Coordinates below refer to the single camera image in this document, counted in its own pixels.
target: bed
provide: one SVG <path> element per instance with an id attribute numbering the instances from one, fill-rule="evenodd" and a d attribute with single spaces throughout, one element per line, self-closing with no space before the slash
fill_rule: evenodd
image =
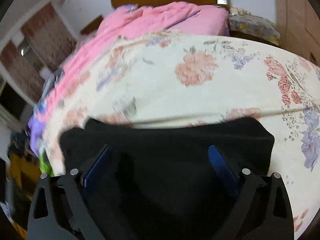
<path id="1" fill-rule="evenodd" d="M 112 0 L 112 5 L 172 1 Z M 227 0 L 184 1 L 227 6 Z M 275 137 L 269 174 L 282 175 L 297 239 L 320 206 L 319 67 L 266 44 L 171 28 L 136 38 L 128 30 L 106 45 L 109 36 L 103 34 L 112 25 L 105 20 L 98 38 L 88 42 L 91 47 L 81 48 L 81 57 L 65 67 L 66 76 L 47 97 L 46 113 L 39 115 L 45 122 L 41 151 L 53 174 L 65 172 L 60 135 L 84 127 L 88 118 L 172 128 L 251 116 Z M 93 51 L 96 44 L 104 47 Z"/>
<path id="2" fill-rule="evenodd" d="M 49 96 L 49 90 L 45 89 L 36 105 L 29 126 L 31 148 L 39 157 L 39 139 L 52 110 L 61 104 L 61 95 L 70 84 L 76 82 L 75 77 L 81 69 L 98 57 L 119 36 L 134 39 L 159 29 L 229 36 L 228 0 L 111 0 L 111 4 L 116 11 L 107 17 L 97 16 L 80 31 L 82 38 L 75 50 L 59 66 L 59 69 L 63 69 L 65 78 L 55 84 L 55 79 L 60 79 L 52 75 L 53 82 L 49 83 L 49 87 L 55 85 L 56 88 L 48 94 Z M 48 160 L 44 166 L 50 166 Z"/>

